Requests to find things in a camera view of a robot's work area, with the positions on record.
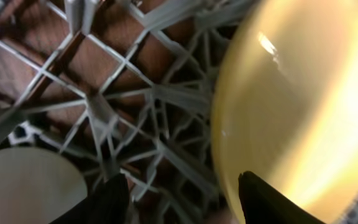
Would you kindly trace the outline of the white paper cup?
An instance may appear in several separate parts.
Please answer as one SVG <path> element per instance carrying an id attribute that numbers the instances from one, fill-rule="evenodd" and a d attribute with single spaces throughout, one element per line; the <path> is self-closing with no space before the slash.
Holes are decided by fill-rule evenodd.
<path id="1" fill-rule="evenodd" d="M 56 152 L 0 150 L 0 223 L 50 223 L 87 194 L 81 172 Z"/>

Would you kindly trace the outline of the grey plastic dish rack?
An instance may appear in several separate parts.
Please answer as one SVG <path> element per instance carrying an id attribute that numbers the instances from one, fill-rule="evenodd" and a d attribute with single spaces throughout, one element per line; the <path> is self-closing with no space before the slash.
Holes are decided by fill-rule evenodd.
<path id="1" fill-rule="evenodd" d="M 126 220 L 203 223 L 229 208 L 213 103 L 257 2 L 0 1 L 0 150 L 56 152 L 87 197 L 123 174 Z"/>

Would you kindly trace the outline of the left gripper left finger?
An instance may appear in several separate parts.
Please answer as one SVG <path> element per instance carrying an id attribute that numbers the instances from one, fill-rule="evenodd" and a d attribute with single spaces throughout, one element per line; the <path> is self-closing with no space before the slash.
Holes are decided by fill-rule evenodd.
<path id="1" fill-rule="evenodd" d="M 128 206 L 127 179 L 117 174 L 50 224 L 123 224 Z"/>

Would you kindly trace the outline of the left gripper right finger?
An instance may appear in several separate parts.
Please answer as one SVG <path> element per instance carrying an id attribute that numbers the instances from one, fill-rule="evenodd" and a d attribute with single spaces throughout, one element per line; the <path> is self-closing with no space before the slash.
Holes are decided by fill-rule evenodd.
<path id="1" fill-rule="evenodd" d="M 321 224 L 251 171 L 239 178 L 239 198 L 248 224 Z"/>

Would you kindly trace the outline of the yellow round plate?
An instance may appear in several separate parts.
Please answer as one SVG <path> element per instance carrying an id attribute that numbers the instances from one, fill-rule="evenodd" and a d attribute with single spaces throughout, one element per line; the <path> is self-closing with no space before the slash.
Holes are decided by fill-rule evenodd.
<path id="1" fill-rule="evenodd" d="M 216 87 L 213 162 L 238 223 L 358 223 L 358 1 L 259 1 Z M 260 212 L 253 197 L 273 204 Z"/>

